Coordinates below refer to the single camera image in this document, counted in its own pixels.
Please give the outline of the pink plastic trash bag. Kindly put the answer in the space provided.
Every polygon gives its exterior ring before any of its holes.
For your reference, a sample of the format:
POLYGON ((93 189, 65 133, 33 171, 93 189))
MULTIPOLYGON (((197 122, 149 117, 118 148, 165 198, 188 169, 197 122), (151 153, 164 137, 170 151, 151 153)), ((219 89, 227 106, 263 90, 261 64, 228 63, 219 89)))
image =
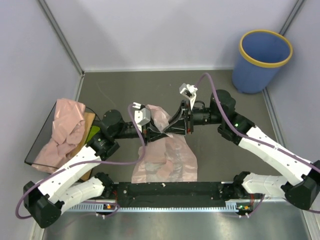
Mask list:
POLYGON ((197 158, 183 135, 166 134, 140 147, 138 154, 144 154, 144 158, 133 169, 133 184, 198 180, 197 158))
POLYGON ((37 155, 32 167, 52 174, 68 162, 68 154, 83 139, 86 105, 71 99, 56 101, 50 140, 37 155))

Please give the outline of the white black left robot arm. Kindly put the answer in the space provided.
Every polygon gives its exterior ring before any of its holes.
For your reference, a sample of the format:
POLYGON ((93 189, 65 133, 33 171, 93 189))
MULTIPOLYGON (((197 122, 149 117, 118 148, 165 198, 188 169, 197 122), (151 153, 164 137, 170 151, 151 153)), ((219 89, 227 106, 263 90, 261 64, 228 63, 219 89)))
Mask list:
POLYGON ((109 198, 114 191, 113 182, 105 173, 97 173, 89 180, 76 182, 89 170, 100 164, 110 164, 108 158, 119 149, 118 139, 140 138, 142 146, 164 137, 168 121, 160 123, 145 106, 130 113, 125 122, 118 110, 112 109, 99 121, 99 131, 67 163, 49 177, 23 187, 19 200, 29 212, 29 217, 45 229, 59 217, 86 200, 95 197, 109 198))

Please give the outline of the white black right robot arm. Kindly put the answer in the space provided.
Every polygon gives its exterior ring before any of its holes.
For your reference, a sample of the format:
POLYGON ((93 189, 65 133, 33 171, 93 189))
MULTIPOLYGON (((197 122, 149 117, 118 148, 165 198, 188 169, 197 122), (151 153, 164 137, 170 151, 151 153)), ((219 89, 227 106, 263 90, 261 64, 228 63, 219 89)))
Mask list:
POLYGON ((252 121, 235 111, 236 101, 226 90, 210 97, 209 107, 197 108, 196 90, 180 89, 187 98, 169 120, 165 133, 186 135, 194 126, 218 124, 223 138, 258 156, 280 175, 259 175, 243 171, 234 177, 233 192, 239 198, 264 194, 284 198, 301 210, 309 210, 320 192, 320 162, 300 158, 277 144, 252 121))

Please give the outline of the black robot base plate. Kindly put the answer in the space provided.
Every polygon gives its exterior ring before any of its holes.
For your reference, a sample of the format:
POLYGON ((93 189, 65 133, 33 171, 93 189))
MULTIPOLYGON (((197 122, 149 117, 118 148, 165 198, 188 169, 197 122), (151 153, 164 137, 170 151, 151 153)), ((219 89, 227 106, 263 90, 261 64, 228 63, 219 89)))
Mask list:
POLYGON ((243 187, 221 182, 120 182, 102 196, 122 208, 222 207, 229 200, 251 198, 243 187))

